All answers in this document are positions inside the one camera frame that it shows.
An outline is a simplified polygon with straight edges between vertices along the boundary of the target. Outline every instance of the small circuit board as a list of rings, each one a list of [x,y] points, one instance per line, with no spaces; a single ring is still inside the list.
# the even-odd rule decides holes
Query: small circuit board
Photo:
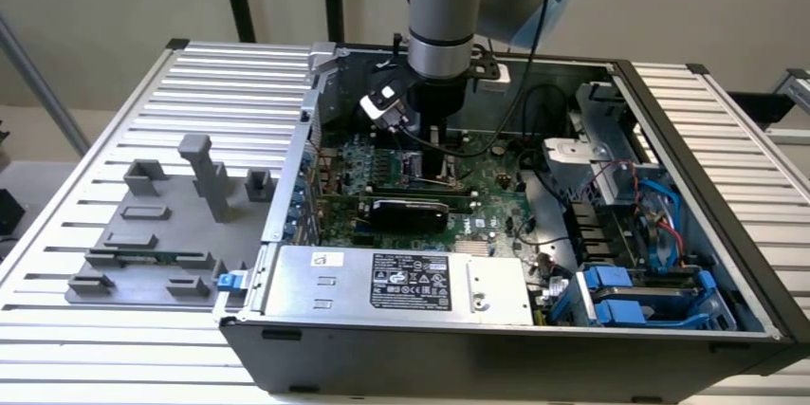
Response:
[[[464,134],[464,149],[479,149],[488,139],[489,134]],[[420,152],[377,148],[373,142],[361,135],[327,142],[324,150],[332,157],[329,166],[321,167],[321,182],[328,184],[318,199],[321,245],[513,256],[511,233],[529,217],[529,206],[519,155],[507,150],[508,139],[499,140],[485,155],[457,158],[455,177],[444,181],[421,179],[411,170]],[[445,228],[379,232],[367,214],[380,200],[447,205]]]

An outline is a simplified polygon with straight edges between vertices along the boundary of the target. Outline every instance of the power supply label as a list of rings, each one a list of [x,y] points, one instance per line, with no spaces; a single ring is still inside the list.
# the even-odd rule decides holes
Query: power supply label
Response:
[[[452,310],[447,257],[375,253],[371,305],[401,310]]]

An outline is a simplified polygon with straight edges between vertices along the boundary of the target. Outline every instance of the green circuit board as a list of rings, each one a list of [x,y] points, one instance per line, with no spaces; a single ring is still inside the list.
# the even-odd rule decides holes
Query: green circuit board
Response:
[[[464,150],[477,150],[488,139],[488,134],[468,134]],[[495,144],[503,148],[501,154],[457,160],[452,186],[419,181],[405,172],[404,161],[417,152],[377,149],[372,140],[360,136],[339,144],[332,142],[331,147],[335,146],[340,159],[332,162],[331,175],[344,180],[348,177],[348,183],[340,193],[325,193],[318,199],[321,245],[453,251],[457,241],[480,241],[489,254],[513,255],[512,239],[505,234],[507,219],[516,228],[529,216],[529,206],[517,186],[519,156],[507,150],[507,139]],[[372,193],[369,183],[375,190],[405,193]],[[427,234],[373,232],[363,219],[364,208],[381,198],[447,204],[451,208],[447,229]]]

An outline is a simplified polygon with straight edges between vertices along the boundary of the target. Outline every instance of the wall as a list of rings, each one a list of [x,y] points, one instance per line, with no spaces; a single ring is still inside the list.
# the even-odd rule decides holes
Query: wall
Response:
[[[810,66],[804,0],[572,0],[543,52],[699,62],[732,89],[764,90]],[[324,40],[323,0],[250,0],[257,37]],[[234,40],[228,0],[0,0],[54,91],[72,107],[114,109],[172,36]],[[407,30],[404,0],[345,0],[347,40]],[[36,104],[0,58],[0,103]]]

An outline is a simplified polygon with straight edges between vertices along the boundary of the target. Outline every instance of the white sticker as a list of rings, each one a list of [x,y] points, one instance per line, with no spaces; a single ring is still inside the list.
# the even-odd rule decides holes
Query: white sticker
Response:
[[[310,265],[314,267],[343,267],[343,252],[313,251]]]

